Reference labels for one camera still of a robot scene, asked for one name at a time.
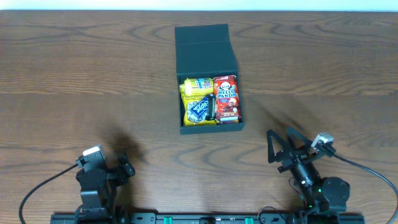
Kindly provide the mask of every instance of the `snack wrapper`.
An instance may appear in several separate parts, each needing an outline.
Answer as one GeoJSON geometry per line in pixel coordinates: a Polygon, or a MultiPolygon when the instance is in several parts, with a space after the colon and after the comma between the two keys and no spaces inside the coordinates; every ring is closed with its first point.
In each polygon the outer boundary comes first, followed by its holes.
{"type": "Polygon", "coordinates": [[[187,78],[183,85],[184,93],[187,96],[213,93],[214,84],[211,78],[187,78]]]}
{"type": "Polygon", "coordinates": [[[180,93],[185,108],[184,126],[216,125],[213,94],[187,96],[183,91],[180,93]]]}
{"type": "Polygon", "coordinates": [[[216,122],[218,124],[238,123],[242,115],[236,76],[214,77],[213,81],[216,96],[216,122]]]}

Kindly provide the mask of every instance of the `cardboard box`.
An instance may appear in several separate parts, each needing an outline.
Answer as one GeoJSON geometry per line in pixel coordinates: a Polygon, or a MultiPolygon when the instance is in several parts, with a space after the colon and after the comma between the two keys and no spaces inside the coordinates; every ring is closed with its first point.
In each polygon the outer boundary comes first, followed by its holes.
{"type": "Polygon", "coordinates": [[[236,124],[216,126],[183,126],[185,108],[180,102],[180,134],[217,133],[240,131],[244,127],[242,89],[239,86],[238,65],[229,40],[227,24],[175,28],[175,51],[177,61],[177,89],[187,78],[214,78],[236,75],[242,119],[236,124]]]}

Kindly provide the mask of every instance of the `wood grain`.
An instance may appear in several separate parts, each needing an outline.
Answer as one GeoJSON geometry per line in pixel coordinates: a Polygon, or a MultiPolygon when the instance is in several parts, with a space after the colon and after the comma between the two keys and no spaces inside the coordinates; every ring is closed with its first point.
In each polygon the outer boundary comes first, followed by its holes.
{"type": "MultiPolygon", "coordinates": [[[[128,149],[137,175],[119,203],[159,212],[251,212],[300,206],[288,173],[268,164],[264,134],[295,126],[335,136],[338,152],[398,184],[398,17],[347,12],[0,12],[0,219],[25,194],[103,144],[128,149]],[[247,125],[181,136],[174,27],[228,23],[247,125]]],[[[337,161],[322,176],[351,185],[348,211],[385,223],[383,181],[337,161]]],[[[38,190],[28,223],[79,204],[76,170],[38,190]]]]}

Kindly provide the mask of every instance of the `black cable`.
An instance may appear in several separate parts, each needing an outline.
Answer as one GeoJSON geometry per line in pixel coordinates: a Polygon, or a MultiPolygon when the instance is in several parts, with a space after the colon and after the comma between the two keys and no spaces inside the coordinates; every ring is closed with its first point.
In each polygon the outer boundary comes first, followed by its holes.
{"type": "Polygon", "coordinates": [[[391,216],[390,220],[387,222],[387,224],[392,224],[392,222],[397,218],[397,215],[398,215],[398,189],[397,189],[397,187],[395,187],[394,184],[390,180],[385,178],[383,175],[379,174],[378,172],[376,172],[376,171],[374,171],[374,170],[372,170],[370,168],[367,168],[366,166],[362,166],[361,164],[357,164],[356,162],[349,161],[348,159],[345,159],[345,158],[343,158],[341,156],[337,156],[336,154],[332,154],[332,155],[334,157],[336,157],[337,159],[343,161],[343,162],[347,162],[347,163],[349,163],[349,164],[351,164],[353,166],[356,166],[356,167],[359,167],[361,169],[364,169],[364,170],[366,170],[366,171],[368,171],[368,172],[380,177],[382,180],[386,181],[387,184],[390,185],[390,187],[394,190],[394,192],[396,193],[396,196],[397,196],[396,210],[395,210],[394,214],[391,216]]]}
{"type": "Polygon", "coordinates": [[[41,182],[38,186],[36,186],[35,188],[33,188],[33,189],[25,196],[25,198],[24,198],[24,199],[22,200],[22,202],[21,202],[21,205],[19,206],[19,219],[21,220],[21,223],[22,223],[22,224],[26,224],[26,222],[25,222],[25,220],[24,220],[24,216],[23,216],[23,214],[22,214],[22,210],[24,209],[25,202],[26,202],[27,199],[33,194],[33,192],[35,192],[37,189],[39,189],[39,187],[45,185],[46,183],[50,182],[51,180],[53,180],[53,179],[55,179],[55,178],[61,176],[62,174],[64,174],[64,173],[70,171],[71,169],[75,168],[76,166],[77,166],[77,164],[75,164],[75,165],[73,165],[73,166],[67,168],[66,170],[62,171],[61,173],[59,173],[59,174],[57,174],[57,175],[55,175],[55,176],[53,176],[53,177],[51,177],[51,178],[49,178],[49,179],[47,179],[47,180],[41,182]]]}
{"type": "Polygon", "coordinates": [[[287,221],[286,218],[283,217],[282,214],[280,214],[280,212],[279,212],[276,208],[274,208],[274,207],[272,207],[272,206],[265,206],[265,207],[262,208],[262,209],[260,210],[260,212],[257,214],[257,220],[258,220],[260,223],[265,224],[265,223],[263,223],[263,222],[260,220],[260,215],[261,215],[261,212],[262,212],[264,209],[266,209],[266,208],[272,208],[272,209],[274,209],[274,210],[279,214],[279,216],[280,216],[283,220],[285,220],[285,222],[287,221]]]}
{"type": "Polygon", "coordinates": [[[73,222],[74,224],[78,224],[79,222],[79,215],[80,215],[80,210],[83,207],[83,205],[80,205],[79,207],[77,207],[76,211],[75,211],[75,221],[73,222]]]}
{"type": "Polygon", "coordinates": [[[296,187],[297,186],[297,182],[296,182],[296,180],[294,179],[294,177],[291,177],[290,179],[289,179],[289,185],[290,185],[290,187],[296,192],[296,193],[298,193],[298,196],[300,196],[300,198],[301,198],[301,201],[303,202],[303,205],[304,205],[304,207],[305,207],[305,199],[304,199],[304,195],[302,195],[301,193],[300,193],[300,191],[299,190],[297,190],[296,188],[294,188],[293,186],[292,186],[292,184],[290,183],[290,180],[294,180],[294,183],[293,183],[293,185],[296,187]]]}

